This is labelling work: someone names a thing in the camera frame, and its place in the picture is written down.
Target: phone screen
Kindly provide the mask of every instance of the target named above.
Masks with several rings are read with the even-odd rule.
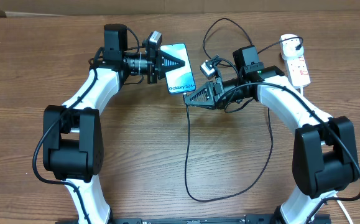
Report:
[[[160,47],[160,50],[185,62],[184,66],[166,72],[168,92],[175,94],[195,91],[195,80],[193,79],[190,59],[188,58],[185,44],[163,45]]]

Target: white cable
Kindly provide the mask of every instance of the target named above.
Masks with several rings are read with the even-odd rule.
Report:
[[[348,220],[348,223],[349,224],[354,224],[353,221],[351,220],[351,217],[349,216],[347,210],[346,210],[346,207],[344,207],[343,203],[341,201],[337,201],[337,203],[339,203],[340,205],[340,208],[342,209],[342,211],[344,212],[344,214],[346,215],[347,217],[347,220]]]

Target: black base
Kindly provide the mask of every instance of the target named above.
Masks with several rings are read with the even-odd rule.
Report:
[[[273,214],[270,215],[246,215],[245,217],[229,218],[173,218],[141,220],[140,218],[118,218],[109,219],[108,224],[272,224],[270,222]],[[57,222],[56,224],[77,224],[78,220],[72,222]],[[311,224],[331,224],[329,215],[315,215]]]

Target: power socket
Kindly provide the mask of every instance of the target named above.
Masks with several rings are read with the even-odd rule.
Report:
[[[280,36],[281,40],[296,37],[294,34],[284,34]],[[307,64],[304,59],[304,47],[296,50],[300,44],[299,39],[290,39],[280,43],[282,58],[285,60],[285,66],[290,83],[294,88],[299,89],[308,86],[311,83]]]
[[[296,89],[306,87],[311,83],[304,55],[285,61],[287,75],[292,86]]]

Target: plug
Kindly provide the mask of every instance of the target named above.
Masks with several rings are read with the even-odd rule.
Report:
[[[214,56],[210,60],[206,60],[203,64],[200,65],[201,72],[205,75],[205,77],[209,80],[213,78],[216,74],[216,70],[213,65],[216,65],[215,60],[218,58],[218,55]]]
[[[284,34],[280,36],[280,40],[286,40],[297,37],[294,34]],[[301,57],[304,54],[304,47],[300,39],[294,38],[280,43],[281,55],[284,60],[291,60]]]

